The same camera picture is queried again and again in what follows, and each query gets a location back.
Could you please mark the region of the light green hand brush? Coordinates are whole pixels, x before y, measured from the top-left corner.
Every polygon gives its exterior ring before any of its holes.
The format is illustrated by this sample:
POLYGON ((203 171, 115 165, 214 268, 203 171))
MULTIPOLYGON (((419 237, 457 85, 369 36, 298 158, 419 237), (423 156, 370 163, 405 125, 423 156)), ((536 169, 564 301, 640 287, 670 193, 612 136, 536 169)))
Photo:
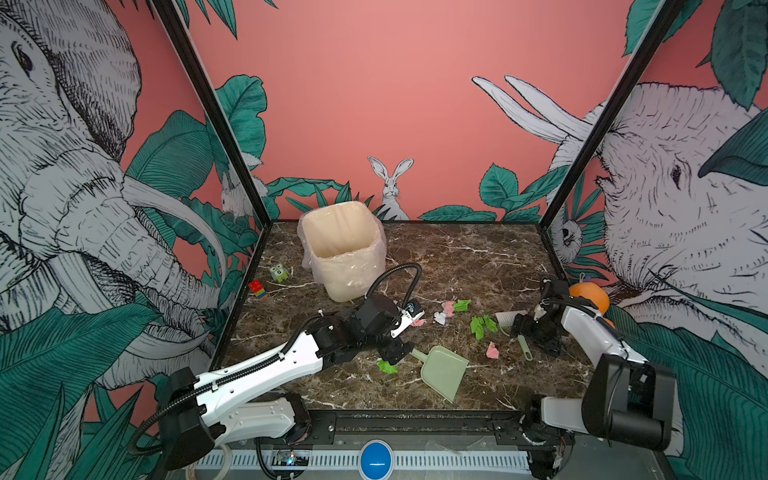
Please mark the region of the light green hand brush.
POLYGON ((520 345, 526 361, 532 361, 532 352, 521 331, 523 319, 526 315, 526 310, 496 312, 494 314, 500 331, 520 345))

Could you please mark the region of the light green dustpan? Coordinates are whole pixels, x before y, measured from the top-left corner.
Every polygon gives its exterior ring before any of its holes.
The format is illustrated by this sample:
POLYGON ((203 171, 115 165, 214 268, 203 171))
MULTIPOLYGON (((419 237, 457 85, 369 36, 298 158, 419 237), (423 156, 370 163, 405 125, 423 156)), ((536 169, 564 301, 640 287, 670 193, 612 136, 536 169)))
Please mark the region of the light green dustpan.
POLYGON ((443 346, 434 346, 427 353, 413 349, 410 355, 422 363, 421 380, 453 403, 469 360, 443 346))

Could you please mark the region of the beige trash bin with liner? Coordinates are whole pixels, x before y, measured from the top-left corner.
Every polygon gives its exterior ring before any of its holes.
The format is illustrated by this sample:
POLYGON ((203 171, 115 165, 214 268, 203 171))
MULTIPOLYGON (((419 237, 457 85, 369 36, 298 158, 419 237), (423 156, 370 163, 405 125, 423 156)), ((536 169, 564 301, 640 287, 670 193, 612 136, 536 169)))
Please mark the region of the beige trash bin with liner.
POLYGON ((334 302, 365 295, 385 271, 383 225, 362 202, 311 210, 300 217, 297 234, 304 249, 302 267, 334 302))

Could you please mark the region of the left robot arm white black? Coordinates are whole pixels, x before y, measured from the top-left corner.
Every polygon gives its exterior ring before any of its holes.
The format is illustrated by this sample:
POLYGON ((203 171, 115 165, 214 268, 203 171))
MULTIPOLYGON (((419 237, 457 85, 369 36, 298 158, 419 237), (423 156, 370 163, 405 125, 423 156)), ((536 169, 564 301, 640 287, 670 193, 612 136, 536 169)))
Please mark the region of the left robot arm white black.
POLYGON ((166 470, 187 467, 214 448, 250 436, 283 437, 303 422, 299 402, 287 400, 286 425, 278 413, 259 408, 255 399, 286 383, 343 365, 359 353, 376 350, 396 364, 413 346, 401 334, 424 315, 417 301, 398 305, 371 294, 359 305, 305 319, 289 339, 236 365, 195 375, 189 368, 172 374, 158 409, 131 437, 134 456, 157 455, 166 470))

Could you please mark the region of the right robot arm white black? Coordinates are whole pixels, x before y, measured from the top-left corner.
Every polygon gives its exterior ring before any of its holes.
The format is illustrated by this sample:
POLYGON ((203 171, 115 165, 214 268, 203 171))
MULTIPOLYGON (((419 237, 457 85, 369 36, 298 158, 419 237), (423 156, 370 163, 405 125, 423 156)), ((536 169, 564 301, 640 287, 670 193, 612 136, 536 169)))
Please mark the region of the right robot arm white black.
POLYGON ((511 333, 554 356, 561 352, 562 338, 570 335, 594 367, 580 398, 533 397, 521 418, 529 443, 546 444, 570 432, 652 451, 670 445, 674 374, 634 350, 594 302, 561 295, 544 298, 532 313, 515 314, 511 333))

